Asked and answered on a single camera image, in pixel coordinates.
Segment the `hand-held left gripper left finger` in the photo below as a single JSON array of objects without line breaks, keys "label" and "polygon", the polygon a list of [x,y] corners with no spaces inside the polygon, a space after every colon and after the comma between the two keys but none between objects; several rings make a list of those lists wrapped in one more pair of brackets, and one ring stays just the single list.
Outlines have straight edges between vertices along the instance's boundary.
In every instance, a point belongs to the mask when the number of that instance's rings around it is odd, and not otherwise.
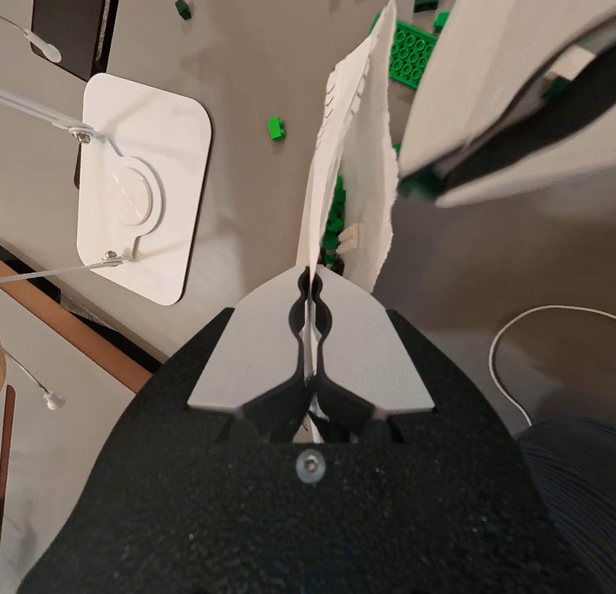
[{"label": "hand-held left gripper left finger", "polygon": [[269,442],[292,442],[311,402],[305,381],[309,267],[260,285],[232,312],[187,405],[247,421]]}]

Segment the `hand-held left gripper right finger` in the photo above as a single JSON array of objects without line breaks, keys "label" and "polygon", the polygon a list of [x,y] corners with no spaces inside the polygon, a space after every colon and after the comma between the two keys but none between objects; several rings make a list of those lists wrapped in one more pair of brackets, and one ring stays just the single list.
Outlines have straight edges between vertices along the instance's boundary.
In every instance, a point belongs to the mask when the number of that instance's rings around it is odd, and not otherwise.
[{"label": "hand-held left gripper right finger", "polygon": [[316,395],[335,426],[361,436],[370,421],[432,412],[429,394],[386,309],[329,269],[314,276]]}]

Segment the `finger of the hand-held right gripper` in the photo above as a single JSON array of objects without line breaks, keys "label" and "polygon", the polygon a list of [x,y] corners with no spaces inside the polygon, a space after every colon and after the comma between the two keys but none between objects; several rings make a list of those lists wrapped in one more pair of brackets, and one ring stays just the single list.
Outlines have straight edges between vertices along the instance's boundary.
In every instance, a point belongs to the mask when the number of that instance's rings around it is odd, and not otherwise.
[{"label": "finger of the hand-held right gripper", "polygon": [[527,119],[446,176],[435,200],[453,208],[499,200],[615,168],[615,47]]},{"label": "finger of the hand-held right gripper", "polygon": [[400,176],[482,136],[544,65],[614,15],[615,0],[457,0],[413,100]]}]

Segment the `white printed paper bag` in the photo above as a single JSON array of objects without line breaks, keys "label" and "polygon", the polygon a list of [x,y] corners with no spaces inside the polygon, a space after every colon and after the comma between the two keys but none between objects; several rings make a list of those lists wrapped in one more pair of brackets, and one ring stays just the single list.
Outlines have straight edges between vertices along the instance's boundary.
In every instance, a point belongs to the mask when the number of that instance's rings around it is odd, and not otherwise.
[{"label": "white printed paper bag", "polygon": [[346,190],[346,219],[360,224],[360,247],[347,253],[342,277],[372,296],[392,242],[397,158],[388,105],[390,51],[397,2],[388,0],[373,32],[338,62],[327,80],[324,113],[306,194],[298,257],[310,268],[309,304],[315,326],[314,276],[338,174]]}]

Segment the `grey desk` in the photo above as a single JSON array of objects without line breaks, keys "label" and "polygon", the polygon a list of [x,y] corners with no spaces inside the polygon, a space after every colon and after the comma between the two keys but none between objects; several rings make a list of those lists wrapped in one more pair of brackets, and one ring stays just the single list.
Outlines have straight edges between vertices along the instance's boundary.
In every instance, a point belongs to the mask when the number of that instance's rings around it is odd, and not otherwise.
[{"label": "grey desk", "polygon": [[[56,279],[160,361],[222,308],[295,264],[327,77],[388,0],[119,0],[107,71],[199,101],[213,140],[183,298],[159,306],[104,277]],[[71,116],[85,82],[35,55],[1,21],[1,83]],[[286,138],[270,139],[279,117]],[[35,261],[76,259],[77,142],[1,106],[1,240]],[[480,388],[514,434],[524,418],[487,369],[493,335],[540,305],[615,314],[615,175],[441,209],[398,199],[374,296],[397,310]],[[508,391],[535,422],[615,423],[615,322],[543,311],[498,349]]]}]

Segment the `white desk with wooden edge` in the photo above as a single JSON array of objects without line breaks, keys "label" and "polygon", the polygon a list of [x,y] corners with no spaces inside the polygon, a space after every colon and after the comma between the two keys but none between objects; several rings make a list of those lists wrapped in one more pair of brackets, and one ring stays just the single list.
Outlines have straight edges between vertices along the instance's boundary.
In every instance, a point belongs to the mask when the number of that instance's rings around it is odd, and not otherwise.
[{"label": "white desk with wooden edge", "polygon": [[151,373],[27,281],[1,285],[1,346],[65,399],[51,411],[42,391],[7,358],[14,389],[1,593],[13,593],[58,535],[104,442]]}]

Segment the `green rectangular plate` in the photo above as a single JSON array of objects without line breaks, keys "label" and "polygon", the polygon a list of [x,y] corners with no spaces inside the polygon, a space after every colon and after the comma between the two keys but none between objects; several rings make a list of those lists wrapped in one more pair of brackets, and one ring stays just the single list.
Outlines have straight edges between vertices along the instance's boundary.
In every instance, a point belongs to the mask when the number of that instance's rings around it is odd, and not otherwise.
[{"label": "green rectangular plate", "polygon": [[438,36],[397,21],[390,52],[389,79],[417,90]]}]

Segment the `white brick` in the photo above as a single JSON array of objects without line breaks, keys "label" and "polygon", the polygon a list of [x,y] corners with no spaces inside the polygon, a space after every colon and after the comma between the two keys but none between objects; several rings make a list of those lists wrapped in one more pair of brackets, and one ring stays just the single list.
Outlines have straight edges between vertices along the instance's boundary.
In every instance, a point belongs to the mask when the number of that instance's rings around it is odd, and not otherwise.
[{"label": "white brick", "polygon": [[596,54],[592,51],[572,45],[552,63],[544,78],[550,82],[558,79],[572,82],[595,58]]}]

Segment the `white metal stand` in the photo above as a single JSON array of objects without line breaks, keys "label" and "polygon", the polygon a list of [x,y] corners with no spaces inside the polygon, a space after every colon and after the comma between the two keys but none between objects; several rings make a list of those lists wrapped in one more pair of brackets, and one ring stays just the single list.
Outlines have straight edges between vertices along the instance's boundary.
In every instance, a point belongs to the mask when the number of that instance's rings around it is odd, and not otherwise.
[{"label": "white metal stand", "polygon": [[90,271],[159,306],[182,297],[212,144],[195,99],[112,75],[85,85],[81,115],[1,84],[1,104],[81,141],[76,259],[42,275]]}]

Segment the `person's torso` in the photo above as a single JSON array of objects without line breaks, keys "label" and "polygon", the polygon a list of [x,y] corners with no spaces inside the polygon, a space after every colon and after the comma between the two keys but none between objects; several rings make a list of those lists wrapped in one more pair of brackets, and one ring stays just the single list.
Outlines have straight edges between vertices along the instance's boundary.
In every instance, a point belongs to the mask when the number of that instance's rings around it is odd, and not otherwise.
[{"label": "person's torso", "polygon": [[605,593],[615,593],[615,424],[545,421],[517,436],[554,522]]}]

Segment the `black tablet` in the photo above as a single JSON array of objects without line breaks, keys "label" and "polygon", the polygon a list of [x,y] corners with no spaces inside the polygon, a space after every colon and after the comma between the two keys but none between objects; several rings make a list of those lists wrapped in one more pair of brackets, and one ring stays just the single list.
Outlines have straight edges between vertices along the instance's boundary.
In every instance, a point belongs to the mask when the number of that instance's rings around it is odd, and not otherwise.
[{"label": "black tablet", "polygon": [[119,0],[33,0],[31,29],[54,45],[58,67],[88,81],[106,73]]}]

